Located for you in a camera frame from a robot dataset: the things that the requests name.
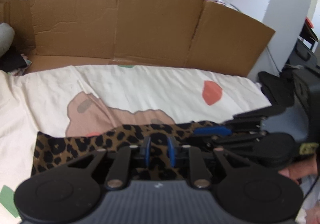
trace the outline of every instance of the black object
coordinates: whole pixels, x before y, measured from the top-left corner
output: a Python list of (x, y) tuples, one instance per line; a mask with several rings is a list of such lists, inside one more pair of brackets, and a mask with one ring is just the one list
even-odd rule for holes
[(17, 188), (14, 203), (22, 219), (31, 223), (70, 223), (97, 205), (102, 190), (127, 186), (130, 167), (145, 168), (150, 137), (141, 147), (122, 147), (118, 153), (93, 151), (36, 175)]
[[(242, 137), (234, 137), (230, 142), (228, 141), (232, 138), (220, 139), (220, 142), (213, 141), (215, 144), (209, 146), (211, 149), (215, 147), (213, 153), (203, 152), (202, 158), (200, 158), (200, 150), (198, 149), (198, 156), (195, 159), (190, 155), (191, 150), (192, 152), (196, 151), (195, 147), (188, 147), (186, 144), (177, 147), (177, 143), (173, 137), (168, 137), (168, 147), (175, 149), (175, 152), (169, 150), (170, 160), (171, 156), (174, 156), (176, 165), (180, 167), (189, 165), (190, 186), (199, 188), (196, 185), (196, 180), (200, 179), (201, 182), (199, 183), (204, 185), (201, 189), (210, 190), (217, 198), (219, 204), (228, 213), (239, 219), (253, 223), (276, 223), (289, 218), (295, 218), (303, 200), (302, 191), (299, 186), (288, 178), (278, 174), (273, 169), (259, 166), (230, 152), (231, 144), (234, 144), (235, 141), (241, 142), (241, 138)], [(199, 139), (204, 140), (204, 142), (208, 141), (203, 137), (193, 137), (187, 139), (186, 143), (190, 144), (192, 140), (197, 142)], [(269, 139), (270, 142), (263, 142), (263, 140), (268, 139), (262, 139), (261, 145), (256, 147), (254, 151), (257, 153), (261, 152), (260, 158), (266, 158), (271, 155), (268, 148), (274, 148), (274, 146), (269, 147), (274, 141), (277, 142), (277, 145), (280, 144), (281, 147), (274, 151), (273, 156), (278, 156), (277, 152), (281, 154), (285, 150), (286, 145), (294, 147), (292, 137), (286, 136), (285, 134), (283, 134), (283, 136), (281, 136), (281, 134), (272, 135), (271, 139)], [(229, 143), (229, 146), (223, 145), (223, 148), (218, 147), (218, 145), (224, 143)], [(203, 169), (204, 164), (207, 169), (212, 169), (212, 161), (216, 163), (215, 170), (212, 171), (212, 176), (219, 175), (219, 166), (225, 174), (220, 174), (220, 182), (213, 188), (211, 186), (212, 181), (207, 179), (208, 170)], [(196, 172), (191, 170), (195, 164), (198, 165)]]
[(313, 46), (315, 45), (315, 43), (319, 41), (318, 37), (313, 32), (310, 25), (307, 23), (307, 20), (305, 20), (305, 22), (304, 22), (304, 25), (303, 25), (302, 30), (300, 32), (300, 37), (305, 39), (307, 42), (309, 42), (311, 44), (310, 49), (313, 49)]
[(293, 79), (295, 93), (308, 117), (308, 140), (320, 143), (320, 69), (297, 69)]
[(10, 47), (10, 49), (0, 57), (0, 70), (4, 72), (10, 72), (14, 69), (25, 68), (27, 63), (21, 56), (21, 54), (14, 48)]
[(280, 105), (284, 107), (293, 106), (293, 84), (290, 84), (287, 80), (271, 75), (265, 71), (259, 72), (258, 77), (259, 82), (262, 85), (261, 91), (272, 105)]
[(180, 148), (186, 181), (130, 180), (146, 167), (141, 147), (93, 151), (24, 181), (16, 207), (24, 224), (294, 223), (303, 196), (292, 180), (222, 148)]
[(288, 64), (296, 66), (317, 66), (317, 57), (301, 40), (297, 40), (296, 45), (288, 59)]
[(296, 155), (297, 144), (292, 136), (285, 133), (274, 134), (243, 134), (234, 137), (189, 137), (185, 141), (188, 144), (197, 144), (202, 150), (206, 150), (208, 144), (211, 148), (223, 147), (224, 149), (249, 158), (265, 167), (283, 169)]
[[(229, 151), (214, 153), (227, 175), (217, 187), (217, 198), (227, 212), (253, 223), (295, 218), (303, 199), (298, 185)], [(245, 166), (232, 167), (230, 157)]]

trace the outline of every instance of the round joint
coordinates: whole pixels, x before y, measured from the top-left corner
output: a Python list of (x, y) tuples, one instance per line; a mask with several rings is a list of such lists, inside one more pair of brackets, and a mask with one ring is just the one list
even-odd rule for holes
[(217, 152), (222, 152), (223, 151), (223, 147), (216, 147), (214, 148), (215, 151)]
[(197, 188), (207, 188), (210, 186), (210, 182), (205, 179), (198, 179), (193, 183)]
[(123, 184), (123, 182), (118, 180), (118, 179), (110, 180), (110, 181), (107, 182), (107, 185), (110, 188), (119, 188), (119, 187), (122, 186), (122, 184)]

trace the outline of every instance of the green spot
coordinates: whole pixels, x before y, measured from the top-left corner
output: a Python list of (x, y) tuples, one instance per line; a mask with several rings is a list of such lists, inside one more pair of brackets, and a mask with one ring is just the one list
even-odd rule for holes
[(18, 210), (13, 202), (14, 192), (8, 186), (3, 185), (0, 191), (0, 204), (2, 204), (8, 212), (10, 212), (15, 218), (19, 217)]
[(134, 65), (118, 65), (119, 67), (123, 67), (123, 68), (133, 68)]

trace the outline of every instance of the orange spot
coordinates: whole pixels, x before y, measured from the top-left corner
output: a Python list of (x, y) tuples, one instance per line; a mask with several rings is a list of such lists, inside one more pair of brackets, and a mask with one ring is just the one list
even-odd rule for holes
[(89, 134), (86, 134), (85, 136), (86, 136), (86, 137), (92, 137), (92, 136), (99, 136), (99, 135), (101, 135), (101, 133), (91, 132), (91, 133), (89, 133)]
[(215, 82), (206, 80), (202, 90), (202, 97), (207, 105), (211, 106), (222, 97), (222, 88)]

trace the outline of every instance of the hand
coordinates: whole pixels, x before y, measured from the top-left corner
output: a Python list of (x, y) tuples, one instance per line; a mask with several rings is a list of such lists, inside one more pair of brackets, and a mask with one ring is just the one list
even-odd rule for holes
[(297, 180), (302, 177), (305, 177), (311, 174), (317, 175), (318, 169), (317, 169), (316, 154), (309, 159), (289, 165), (287, 168), (280, 170), (279, 174), (282, 174), (283, 176), (286, 176), (292, 179), (296, 183), (298, 183)]
[(306, 224), (320, 224), (320, 205), (316, 204), (312, 209), (306, 210)]

